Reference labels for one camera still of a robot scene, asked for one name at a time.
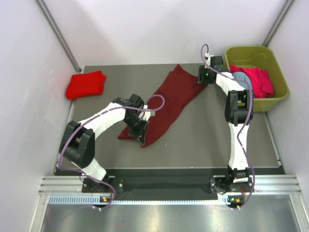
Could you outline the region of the dark red t-shirt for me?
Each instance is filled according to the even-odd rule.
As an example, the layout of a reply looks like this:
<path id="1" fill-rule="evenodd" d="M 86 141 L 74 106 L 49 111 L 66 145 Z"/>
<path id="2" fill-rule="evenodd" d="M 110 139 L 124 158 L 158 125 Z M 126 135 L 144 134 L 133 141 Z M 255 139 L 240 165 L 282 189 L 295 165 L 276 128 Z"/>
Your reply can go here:
<path id="1" fill-rule="evenodd" d="M 180 65 L 170 71 L 162 85 L 154 93 L 165 99 L 162 109 L 150 117 L 145 135 L 146 148 L 159 140 L 176 121 L 183 109 L 208 85 L 197 83 L 197 77 L 185 71 Z"/>

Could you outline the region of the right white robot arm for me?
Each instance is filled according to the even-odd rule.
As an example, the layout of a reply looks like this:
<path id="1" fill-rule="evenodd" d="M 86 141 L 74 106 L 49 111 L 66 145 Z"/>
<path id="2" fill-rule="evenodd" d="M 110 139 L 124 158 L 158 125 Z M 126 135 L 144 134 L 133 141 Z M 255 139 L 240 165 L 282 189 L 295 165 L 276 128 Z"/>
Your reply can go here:
<path id="1" fill-rule="evenodd" d="M 216 84 L 226 95 L 225 120 L 231 137 L 231 154 L 224 179 L 213 183 L 213 190 L 224 194 L 252 184 L 247 159 L 247 134 L 253 118 L 253 91 L 244 80 L 238 80 L 224 67 L 221 56 L 202 54 L 199 84 Z"/>

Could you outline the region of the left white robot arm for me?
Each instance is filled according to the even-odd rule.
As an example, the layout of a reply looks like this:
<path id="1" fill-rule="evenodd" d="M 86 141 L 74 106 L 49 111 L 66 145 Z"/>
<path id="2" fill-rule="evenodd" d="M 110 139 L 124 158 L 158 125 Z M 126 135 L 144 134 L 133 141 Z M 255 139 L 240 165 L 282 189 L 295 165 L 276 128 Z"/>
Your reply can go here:
<path id="1" fill-rule="evenodd" d="M 136 94 L 129 99 L 116 98 L 105 108 L 93 116 L 81 120 L 70 121 L 65 128 L 59 147 L 57 167 L 62 165 L 63 159 L 74 165 L 74 171 L 90 180 L 98 191 L 113 190 L 107 178 L 107 171 L 95 158 L 95 146 L 98 137 L 113 125 L 123 121 L 128 126 L 129 137 L 141 145 L 146 142 L 146 131 L 152 109 Z"/>

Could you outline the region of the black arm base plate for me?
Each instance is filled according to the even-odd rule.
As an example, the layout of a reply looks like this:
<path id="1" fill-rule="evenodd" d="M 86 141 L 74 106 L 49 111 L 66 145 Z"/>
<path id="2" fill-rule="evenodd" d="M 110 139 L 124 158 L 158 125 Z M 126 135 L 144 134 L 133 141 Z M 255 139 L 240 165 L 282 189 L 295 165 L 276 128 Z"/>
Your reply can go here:
<path id="1" fill-rule="evenodd" d="M 88 177 L 83 180 L 83 193 L 107 192 L 107 184 L 114 187 L 117 193 L 131 192 L 133 190 L 200 190 L 203 193 L 225 194 L 229 191 L 251 191 L 253 181 L 249 178 L 245 182 L 233 182 L 225 176 L 107 176 L 102 181 L 94 181 Z"/>

